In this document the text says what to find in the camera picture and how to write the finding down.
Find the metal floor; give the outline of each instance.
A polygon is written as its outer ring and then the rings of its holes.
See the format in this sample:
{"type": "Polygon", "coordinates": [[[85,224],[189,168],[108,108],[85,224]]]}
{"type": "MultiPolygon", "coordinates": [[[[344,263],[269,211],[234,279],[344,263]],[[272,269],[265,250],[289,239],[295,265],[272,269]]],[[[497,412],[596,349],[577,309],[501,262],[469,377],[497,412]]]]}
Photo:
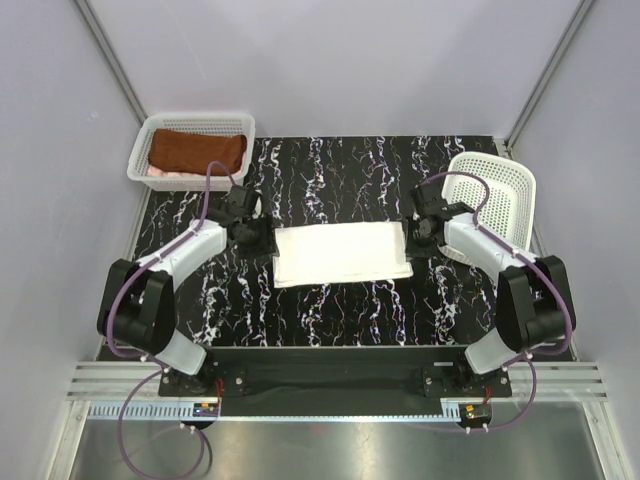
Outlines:
{"type": "MultiPolygon", "coordinates": [[[[501,404],[494,406],[494,413],[493,423],[498,424],[517,410],[501,404]]],[[[196,438],[179,430],[149,443],[170,425],[125,423],[127,449],[148,474],[180,475],[199,452],[196,438]]],[[[470,436],[397,423],[220,422],[205,432],[213,462],[193,479],[604,478],[584,413],[574,404],[538,403],[513,428],[470,436]]],[[[120,459],[115,421],[87,422],[70,478],[138,478],[120,459]]]]}

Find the folded brown cloth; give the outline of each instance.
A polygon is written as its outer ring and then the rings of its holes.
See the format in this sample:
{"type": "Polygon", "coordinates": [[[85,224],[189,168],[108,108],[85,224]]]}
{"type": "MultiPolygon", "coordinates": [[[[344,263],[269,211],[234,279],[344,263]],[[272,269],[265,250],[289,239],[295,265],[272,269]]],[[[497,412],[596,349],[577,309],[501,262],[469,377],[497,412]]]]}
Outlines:
{"type": "MultiPolygon", "coordinates": [[[[213,137],[159,129],[153,135],[149,163],[165,172],[206,175],[209,163],[217,160],[230,173],[235,173],[242,166],[242,155],[246,149],[247,137],[244,135],[213,137]]],[[[216,166],[211,175],[226,173],[216,166]]]]}

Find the basket containing brown towel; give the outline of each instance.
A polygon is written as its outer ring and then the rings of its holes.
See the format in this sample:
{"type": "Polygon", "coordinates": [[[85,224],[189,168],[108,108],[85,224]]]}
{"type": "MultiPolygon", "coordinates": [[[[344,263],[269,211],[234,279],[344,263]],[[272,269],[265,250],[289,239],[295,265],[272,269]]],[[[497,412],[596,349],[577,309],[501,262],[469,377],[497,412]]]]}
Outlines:
{"type": "MultiPolygon", "coordinates": [[[[166,113],[147,118],[129,157],[127,175],[158,191],[202,191],[207,166],[217,160],[238,185],[249,170],[255,120],[241,113],[166,113]]],[[[212,191],[228,191],[231,181],[214,168],[212,191]]]]}

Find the white wall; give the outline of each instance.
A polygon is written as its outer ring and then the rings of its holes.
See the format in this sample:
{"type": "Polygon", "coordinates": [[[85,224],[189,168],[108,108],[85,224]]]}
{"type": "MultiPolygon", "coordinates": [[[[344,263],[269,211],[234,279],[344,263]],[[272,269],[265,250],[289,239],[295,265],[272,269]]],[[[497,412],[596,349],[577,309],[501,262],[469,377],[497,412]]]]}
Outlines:
{"type": "Polygon", "coordinates": [[[580,356],[596,360],[640,475],[640,48],[634,0],[597,2],[515,146],[567,264],[580,356]]]}
{"type": "Polygon", "coordinates": [[[68,0],[0,15],[0,477],[40,479],[140,189],[138,126],[68,0]]]}
{"type": "Polygon", "coordinates": [[[92,0],[154,114],[258,135],[506,136],[578,0],[92,0]]]}

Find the empty white basket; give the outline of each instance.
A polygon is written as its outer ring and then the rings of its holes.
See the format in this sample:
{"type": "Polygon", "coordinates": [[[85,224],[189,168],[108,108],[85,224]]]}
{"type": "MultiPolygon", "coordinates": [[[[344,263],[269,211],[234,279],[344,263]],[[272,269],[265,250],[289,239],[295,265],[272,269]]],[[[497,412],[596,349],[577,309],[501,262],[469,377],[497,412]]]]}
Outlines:
{"type": "MultiPolygon", "coordinates": [[[[153,134],[158,128],[166,128],[175,132],[198,133],[201,135],[220,135],[232,137],[244,135],[247,137],[247,151],[240,170],[234,173],[233,179],[238,185],[244,184],[251,156],[253,142],[256,136],[256,122],[251,115],[243,113],[162,113],[153,115],[145,120],[138,138],[129,157],[127,175],[131,180],[143,182],[157,191],[202,191],[205,189],[204,175],[197,177],[150,177],[149,149],[153,134]]],[[[212,191],[228,191],[231,181],[228,177],[211,177],[212,191]]]]}
{"type": "MultiPolygon", "coordinates": [[[[486,153],[464,152],[449,165],[450,172],[467,172],[489,184],[489,202],[480,211],[480,223],[511,243],[529,250],[536,202],[536,179],[531,171],[506,158],[486,153]]],[[[472,178],[462,175],[445,177],[442,197],[449,203],[464,202],[476,208],[484,198],[484,188],[472,178]]],[[[440,247],[447,257],[472,265],[461,252],[447,245],[440,247]]]]}

